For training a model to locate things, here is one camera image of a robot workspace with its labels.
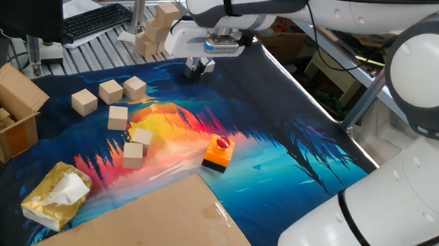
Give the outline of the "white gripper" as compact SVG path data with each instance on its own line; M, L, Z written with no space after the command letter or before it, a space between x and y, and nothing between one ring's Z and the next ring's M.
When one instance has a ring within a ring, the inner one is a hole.
M241 38L240 32L214 34L209 29L197 26L194 21L179 20L169 31L165 49L174 58L187 58L184 75L191 84L197 85L202 74L211 73L216 66L212 58L242 54L245 45L239 44Z

